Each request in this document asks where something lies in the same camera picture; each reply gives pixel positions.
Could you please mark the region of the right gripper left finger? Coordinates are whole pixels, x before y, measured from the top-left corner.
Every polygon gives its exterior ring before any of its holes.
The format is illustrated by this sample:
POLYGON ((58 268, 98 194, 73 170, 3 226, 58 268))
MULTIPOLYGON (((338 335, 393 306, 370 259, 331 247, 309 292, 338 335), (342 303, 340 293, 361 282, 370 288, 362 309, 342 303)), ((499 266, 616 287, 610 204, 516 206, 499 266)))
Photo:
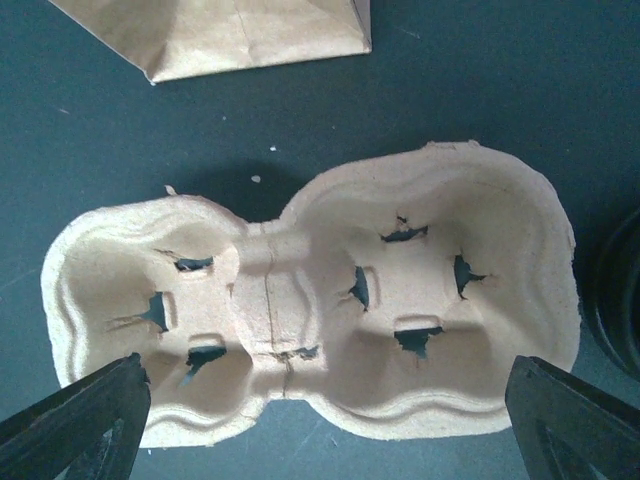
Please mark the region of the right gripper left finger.
POLYGON ((127 479, 151 404, 133 353, 1 422, 3 479, 127 479))

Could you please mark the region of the brown paper bag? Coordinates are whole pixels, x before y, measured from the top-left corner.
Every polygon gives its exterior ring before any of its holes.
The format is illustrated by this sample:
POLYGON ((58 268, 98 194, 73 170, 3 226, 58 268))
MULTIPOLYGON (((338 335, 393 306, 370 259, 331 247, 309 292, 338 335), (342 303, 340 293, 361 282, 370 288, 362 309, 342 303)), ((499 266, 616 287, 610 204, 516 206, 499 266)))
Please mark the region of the brown paper bag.
POLYGON ((65 0, 55 5, 152 84, 372 50, 367 1, 65 0))

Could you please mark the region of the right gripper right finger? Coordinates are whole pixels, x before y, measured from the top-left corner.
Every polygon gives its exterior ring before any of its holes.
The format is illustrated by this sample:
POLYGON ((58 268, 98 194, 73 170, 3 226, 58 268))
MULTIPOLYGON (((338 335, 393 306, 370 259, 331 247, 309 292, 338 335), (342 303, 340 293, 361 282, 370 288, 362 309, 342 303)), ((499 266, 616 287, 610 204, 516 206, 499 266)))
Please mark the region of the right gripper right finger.
POLYGON ((515 358, 505 392, 531 479, 637 479, 639 410, 538 357, 515 358))

